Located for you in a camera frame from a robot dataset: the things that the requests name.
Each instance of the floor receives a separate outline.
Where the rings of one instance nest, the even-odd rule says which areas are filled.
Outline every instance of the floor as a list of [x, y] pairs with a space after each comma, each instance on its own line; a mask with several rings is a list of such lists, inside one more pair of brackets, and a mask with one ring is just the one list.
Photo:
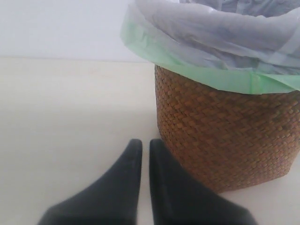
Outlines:
[[[87, 187], [131, 138], [144, 144], [138, 224], [152, 225], [148, 145], [159, 137], [154, 67], [0, 59], [0, 224], [36, 224]], [[300, 224], [300, 157], [280, 179], [222, 196], [261, 225]]]

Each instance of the trash bag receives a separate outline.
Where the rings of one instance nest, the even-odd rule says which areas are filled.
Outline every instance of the trash bag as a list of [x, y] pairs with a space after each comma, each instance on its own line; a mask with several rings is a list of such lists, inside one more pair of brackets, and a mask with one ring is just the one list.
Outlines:
[[[121, 37], [145, 59], [220, 90], [247, 94], [299, 90], [300, 3], [294, 0], [296, 8], [288, 11], [284, 2], [274, 0], [252, 7], [241, 2], [245, 1], [135, 0]], [[264, 15], [253, 16], [254, 8]], [[225, 84], [211, 81], [223, 75]]]

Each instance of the woven basket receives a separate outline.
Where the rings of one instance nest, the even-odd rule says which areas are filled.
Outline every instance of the woven basket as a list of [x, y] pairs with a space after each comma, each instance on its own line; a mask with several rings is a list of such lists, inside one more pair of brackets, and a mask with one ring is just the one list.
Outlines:
[[217, 193], [286, 175], [300, 149], [300, 92], [219, 91], [155, 68], [162, 139], [181, 165]]

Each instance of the wicker basket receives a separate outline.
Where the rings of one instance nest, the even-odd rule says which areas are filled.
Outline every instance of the wicker basket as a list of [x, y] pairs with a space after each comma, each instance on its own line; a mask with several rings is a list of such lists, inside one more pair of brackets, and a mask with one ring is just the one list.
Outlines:
[[219, 91], [156, 66], [158, 128], [181, 165], [215, 192], [286, 175], [300, 149], [300, 92]]

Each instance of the wall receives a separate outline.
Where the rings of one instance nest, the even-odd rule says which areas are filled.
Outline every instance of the wall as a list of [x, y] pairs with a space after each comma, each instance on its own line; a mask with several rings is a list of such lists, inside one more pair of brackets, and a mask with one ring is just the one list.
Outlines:
[[0, 57], [142, 61], [120, 38], [131, 0], [0, 0]]

